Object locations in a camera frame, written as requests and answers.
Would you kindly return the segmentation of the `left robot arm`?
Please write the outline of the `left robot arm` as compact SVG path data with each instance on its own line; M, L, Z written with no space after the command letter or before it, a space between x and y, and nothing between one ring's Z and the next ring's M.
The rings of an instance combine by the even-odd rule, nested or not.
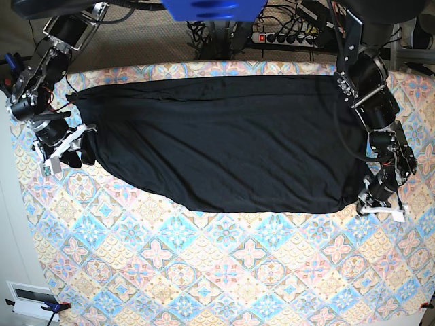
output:
M374 157L359 153L339 138L355 158L378 163L376 175L364 177L364 187L358 194L356 211L359 215L388 213L396 222L404 222L408 214L402 202L394 208L389 203L417 170L417 160L408 144L402 124L396 119L399 106L387 86L388 69L380 56L383 46L392 42L392 25L363 22L350 10L346 11L345 26L338 23L338 13L330 3L328 9L338 44L336 72L338 87L344 101L354 110L368 134L367 143Z

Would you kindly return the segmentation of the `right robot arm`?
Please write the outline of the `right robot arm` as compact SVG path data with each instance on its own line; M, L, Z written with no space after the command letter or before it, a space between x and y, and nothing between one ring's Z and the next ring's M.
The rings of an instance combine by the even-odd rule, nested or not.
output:
M108 4L100 2L76 14L53 17L30 61L22 62L17 55L5 57L12 72L12 84L5 89L7 109L14 120L34 132L32 149L45 168L57 162L73 168L95 163L87 134L96 131L96 126L70 127L66 121L70 113L54 109L52 102L54 87L66 76L73 52L90 40L107 9Z

